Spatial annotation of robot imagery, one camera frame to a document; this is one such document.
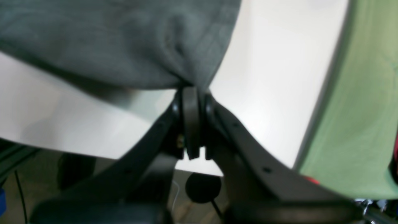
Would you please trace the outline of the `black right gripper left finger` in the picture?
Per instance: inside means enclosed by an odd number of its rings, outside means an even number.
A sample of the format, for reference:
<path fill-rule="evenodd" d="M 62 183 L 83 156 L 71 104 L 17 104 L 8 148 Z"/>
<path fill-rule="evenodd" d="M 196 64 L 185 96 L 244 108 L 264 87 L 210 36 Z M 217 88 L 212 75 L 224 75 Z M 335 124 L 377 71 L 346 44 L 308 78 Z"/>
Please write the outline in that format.
<path fill-rule="evenodd" d="M 195 87 L 179 90 L 166 111 L 118 161 L 35 207 L 31 224 L 172 224 L 167 209 L 175 165 L 200 155 Z"/>

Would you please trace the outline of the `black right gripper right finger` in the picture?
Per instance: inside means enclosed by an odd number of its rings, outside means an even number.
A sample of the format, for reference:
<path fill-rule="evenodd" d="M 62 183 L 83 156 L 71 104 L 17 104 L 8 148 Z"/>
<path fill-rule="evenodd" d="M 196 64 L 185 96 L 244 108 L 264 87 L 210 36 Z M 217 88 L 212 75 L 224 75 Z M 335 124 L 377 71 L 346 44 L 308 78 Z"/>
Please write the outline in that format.
<path fill-rule="evenodd" d="M 362 210 L 352 200 L 291 170 L 264 149 L 245 126 L 204 98 L 205 156 L 223 173 L 230 204 L 226 224 L 354 224 Z"/>

